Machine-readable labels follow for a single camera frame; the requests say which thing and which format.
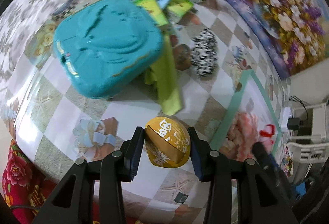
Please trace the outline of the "yellow soft hat toy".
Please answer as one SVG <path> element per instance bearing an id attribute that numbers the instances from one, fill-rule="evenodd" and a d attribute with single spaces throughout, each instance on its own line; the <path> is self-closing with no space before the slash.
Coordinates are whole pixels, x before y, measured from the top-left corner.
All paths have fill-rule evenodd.
<path id="1" fill-rule="evenodd" d="M 178 168 L 189 160 L 190 135 L 179 121 L 158 116 L 146 123 L 144 131 L 146 151 L 154 166 Z"/>

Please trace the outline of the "green cloth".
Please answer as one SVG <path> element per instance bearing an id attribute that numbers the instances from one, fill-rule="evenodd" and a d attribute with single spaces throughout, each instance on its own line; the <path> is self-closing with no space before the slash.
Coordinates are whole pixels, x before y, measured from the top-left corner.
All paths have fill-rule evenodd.
<path id="1" fill-rule="evenodd" d="M 182 109 L 175 60 L 169 35 L 163 35 L 163 51 L 156 62 L 144 72 L 144 83 L 157 91 L 157 101 L 165 115 L 172 116 Z"/>

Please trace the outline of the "green tissue pack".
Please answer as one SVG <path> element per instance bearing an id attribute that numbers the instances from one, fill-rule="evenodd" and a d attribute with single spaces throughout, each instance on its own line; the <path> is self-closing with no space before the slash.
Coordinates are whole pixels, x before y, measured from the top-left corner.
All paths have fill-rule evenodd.
<path id="1" fill-rule="evenodd" d="M 190 0 L 171 0 L 166 11 L 172 16 L 183 17 L 192 7 L 193 2 Z"/>
<path id="2" fill-rule="evenodd" d="M 135 5 L 146 10 L 152 19 L 157 23 L 158 27 L 164 27 L 169 24 L 169 21 L 156 0 L 135 0 L 134 3 Z"/>

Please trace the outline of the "red floral cloth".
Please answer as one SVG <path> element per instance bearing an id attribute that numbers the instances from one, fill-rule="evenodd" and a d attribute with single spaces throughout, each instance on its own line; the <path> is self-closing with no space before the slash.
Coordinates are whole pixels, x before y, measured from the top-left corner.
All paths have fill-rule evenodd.
<path id="1" fill-rule="evenodd" d="M 9 146 L 7 164 L 1 177 L 5 203 L 15 206 L 13 215 L 20 223 L 32 223 L 56 183 L 48 179 L 25 156 L 17 143 Z"/>

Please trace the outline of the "pink white fluffy cloth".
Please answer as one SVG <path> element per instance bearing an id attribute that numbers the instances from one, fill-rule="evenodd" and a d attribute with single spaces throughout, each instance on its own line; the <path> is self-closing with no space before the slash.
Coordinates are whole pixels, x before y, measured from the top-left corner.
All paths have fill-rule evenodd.
<path id="1" fill-rule="evenodd" d="M 219 150 L 232 160 L 253 158 L 252 146 L 258 141 L 258 118 L 248 112 L 237 112 Z"/>

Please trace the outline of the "white rack shelf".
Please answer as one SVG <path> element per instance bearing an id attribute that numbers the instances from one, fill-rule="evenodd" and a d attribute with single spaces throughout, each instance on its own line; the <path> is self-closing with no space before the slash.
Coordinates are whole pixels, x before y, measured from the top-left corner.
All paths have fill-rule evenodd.
<path id="1" fill-rule="evenodd" d="M 287 147 L 293 155 L 289 181 L 298 185 L 320 171 L 328 158 L 328 101 L 310 105 L 297 96 L 290 96 L 289 101 L 297 104 L 291 118 L 303 121 L 299 130 L 288 130 Z"/>

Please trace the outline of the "black power adapter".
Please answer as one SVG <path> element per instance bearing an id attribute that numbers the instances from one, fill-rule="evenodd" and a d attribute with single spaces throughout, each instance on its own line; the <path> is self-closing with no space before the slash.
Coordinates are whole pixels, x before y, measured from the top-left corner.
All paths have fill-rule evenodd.
<path id="1" fill-rule="evenodd" d="M 302 125 L 303 121 L 301 118 L 289 118 L 287 122 L 288 130 L 299 130 Z"/>

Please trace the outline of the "teal-rimmed white tray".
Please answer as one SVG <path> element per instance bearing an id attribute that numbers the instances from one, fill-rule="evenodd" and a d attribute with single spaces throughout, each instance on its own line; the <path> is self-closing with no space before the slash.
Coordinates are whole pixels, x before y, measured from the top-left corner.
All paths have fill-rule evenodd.
<path id="1" fill-rule="evenodd" d="M 248 112 L 257 116 L 258 135 L 268 124 L 272 124 L 276 127 L 276 133 L 273 138 L 274 145 L 270 152 L 274 154 L 278 147 L 282 131 L 278 119 L 275 116 L 270 99 L 265 93 L 259 79 L 256 77 L 256 74 L 252 70 L 242 72 L 240 81 L 237 84 L 237 89 L 232 96 L 226 114 L 210 141 L 210 147 L 212 150 L 220 150 L 237 112 Z"/>

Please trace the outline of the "teal plastic box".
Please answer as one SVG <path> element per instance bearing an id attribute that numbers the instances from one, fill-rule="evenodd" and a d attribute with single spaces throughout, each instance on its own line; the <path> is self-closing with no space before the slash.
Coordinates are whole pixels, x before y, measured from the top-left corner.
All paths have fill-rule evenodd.
<path id="1" fill-rule="evenodd" d="M 74 89 L 90 99 L 119 91 L 163 51 L 161 30 L 131 0 L 100 0 L 64 19 L 53 49 Z"/>

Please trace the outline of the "black white leopard scrunchie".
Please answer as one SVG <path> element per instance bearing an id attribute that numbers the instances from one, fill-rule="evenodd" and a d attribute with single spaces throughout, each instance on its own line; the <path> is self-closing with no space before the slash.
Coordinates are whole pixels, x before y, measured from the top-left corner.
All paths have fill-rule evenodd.
<path id="1" fill-rule="evenodd" d="M 191 64 L 199 77 L 205 77 L 213 73 L 218 61 L 217 40 L 209 29 L 203 29 L 193 39 L 191 49 Z"/>

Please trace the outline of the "flower painting canvas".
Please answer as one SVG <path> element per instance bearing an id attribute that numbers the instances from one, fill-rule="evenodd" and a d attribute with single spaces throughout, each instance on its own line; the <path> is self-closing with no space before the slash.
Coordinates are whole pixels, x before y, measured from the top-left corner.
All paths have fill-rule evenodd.
<path id="1" fill-rule="evenodd" d="M 328 58 L 325 0 L 226 0 L 247 22 L 280 78 Z"/>

